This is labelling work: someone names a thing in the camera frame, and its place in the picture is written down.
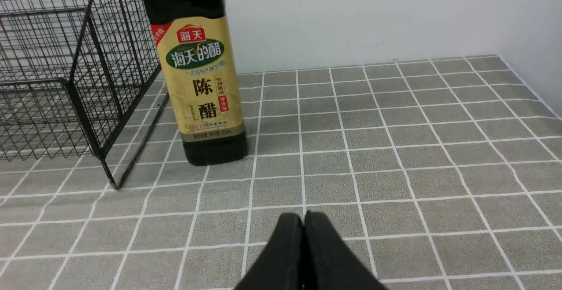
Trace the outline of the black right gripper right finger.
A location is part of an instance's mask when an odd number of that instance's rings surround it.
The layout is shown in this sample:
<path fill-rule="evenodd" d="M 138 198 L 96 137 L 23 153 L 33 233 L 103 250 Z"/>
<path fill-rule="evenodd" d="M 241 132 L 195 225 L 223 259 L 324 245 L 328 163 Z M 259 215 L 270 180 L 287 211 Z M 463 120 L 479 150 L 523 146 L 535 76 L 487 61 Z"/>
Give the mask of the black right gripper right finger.
<path fill-rule="evenodd" d="M 304 238 L 304 289 L 386 289 L 349 249 L 326 214 L 307 212 Z"/>

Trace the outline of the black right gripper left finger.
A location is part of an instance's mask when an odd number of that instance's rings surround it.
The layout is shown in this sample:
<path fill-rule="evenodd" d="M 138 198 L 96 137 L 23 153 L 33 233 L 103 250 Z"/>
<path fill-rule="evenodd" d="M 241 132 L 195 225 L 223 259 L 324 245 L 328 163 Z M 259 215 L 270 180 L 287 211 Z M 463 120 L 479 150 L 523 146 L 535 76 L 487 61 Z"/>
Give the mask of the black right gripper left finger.
<path fill-rule="evenodd" d="M 301 218 L 294 213 L 281 214 L 265 248 L 235 289 L 301 290 L 302 243 Z"/>

